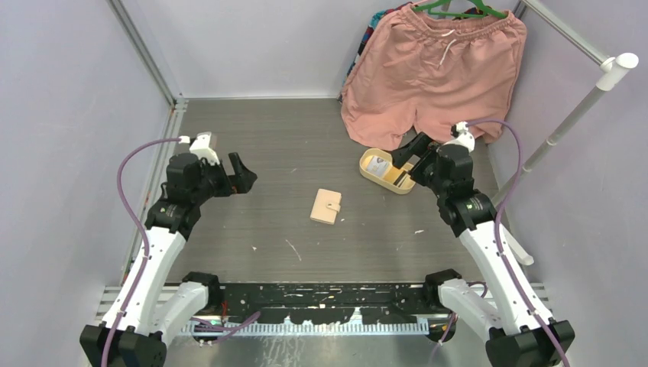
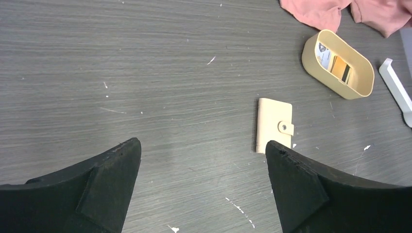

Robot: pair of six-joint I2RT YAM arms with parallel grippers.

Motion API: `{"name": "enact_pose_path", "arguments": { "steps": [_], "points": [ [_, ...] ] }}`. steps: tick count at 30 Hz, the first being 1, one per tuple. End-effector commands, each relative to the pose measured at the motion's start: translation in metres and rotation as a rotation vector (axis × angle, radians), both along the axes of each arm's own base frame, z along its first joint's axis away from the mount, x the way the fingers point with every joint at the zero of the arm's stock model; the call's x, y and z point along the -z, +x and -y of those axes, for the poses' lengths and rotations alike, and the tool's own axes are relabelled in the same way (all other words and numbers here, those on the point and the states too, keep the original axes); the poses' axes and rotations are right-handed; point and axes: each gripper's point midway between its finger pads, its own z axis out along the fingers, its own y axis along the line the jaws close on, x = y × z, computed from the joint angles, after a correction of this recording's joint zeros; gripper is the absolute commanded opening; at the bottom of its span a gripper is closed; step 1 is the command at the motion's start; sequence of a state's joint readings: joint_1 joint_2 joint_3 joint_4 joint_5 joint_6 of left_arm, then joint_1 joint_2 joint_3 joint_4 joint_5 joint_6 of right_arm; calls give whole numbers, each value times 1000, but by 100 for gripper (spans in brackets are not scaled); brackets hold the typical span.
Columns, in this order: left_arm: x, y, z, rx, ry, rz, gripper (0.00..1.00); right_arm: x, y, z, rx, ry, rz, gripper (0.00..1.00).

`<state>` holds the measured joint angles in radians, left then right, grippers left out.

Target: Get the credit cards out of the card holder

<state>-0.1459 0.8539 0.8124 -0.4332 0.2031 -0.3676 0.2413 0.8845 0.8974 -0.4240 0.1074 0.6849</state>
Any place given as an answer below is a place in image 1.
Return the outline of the beige leather card holder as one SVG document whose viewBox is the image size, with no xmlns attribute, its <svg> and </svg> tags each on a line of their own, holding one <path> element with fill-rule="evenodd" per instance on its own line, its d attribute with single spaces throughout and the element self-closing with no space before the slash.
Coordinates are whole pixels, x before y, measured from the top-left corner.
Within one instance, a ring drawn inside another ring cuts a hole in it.
<svg viewBox="0 0 648 367">
<path fill-rule="evenodd" d="M 310 213 L 310 219 L 328 225 L 334 225 L 341 209 L 342 194 L 320 188 Z"/>
</svg>

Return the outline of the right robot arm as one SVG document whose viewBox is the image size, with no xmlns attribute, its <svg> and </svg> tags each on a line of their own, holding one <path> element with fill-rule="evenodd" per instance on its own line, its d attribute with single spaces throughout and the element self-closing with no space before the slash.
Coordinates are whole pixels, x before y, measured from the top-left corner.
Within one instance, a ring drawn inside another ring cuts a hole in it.
<svg viewBox="0 0 648 367">
<path fill-rule="evenodd" d="M 418 161 L 410 178 L 436 195 L 439 215 L 468 250 L 494 300 L 489 304 L 452 269 L 426 276 L 424 303 L 432 313 L 450 309 L 484 341 L 492 366 L 567 366 L 575 339 L 567 320 L 556 320 L 537 296 L 515 259 L 491 200 L 475 188 L 470 134 L 440 145 L 419 133 L 390 153 L 401 168 Z"/>
</svg>

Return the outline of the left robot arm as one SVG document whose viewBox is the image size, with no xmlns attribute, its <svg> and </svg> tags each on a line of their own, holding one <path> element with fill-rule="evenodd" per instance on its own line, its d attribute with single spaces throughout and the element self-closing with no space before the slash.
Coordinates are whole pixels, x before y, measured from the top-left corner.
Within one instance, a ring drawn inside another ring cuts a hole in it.
<svg viewBox="0 0 648 367">
<path fill-rule="evenodd" d="M 258 176 L 239 154 L 228 156 L 233 174 L 221 161 L 210 163 L 192 153 L 176 154 L 166 168 L 161 195 L 142 223 L 138 257 L 117 299 L 102 321 L 87 325 L 79 343 L 92 366 L 162 366 L 168 346 L 199 311 L 220 311 L 223 293 L 217 276 L 191 271 L 174 295 L 159 305 L 173 263 L 212 198 L 247 193 Z"/>
</svg>

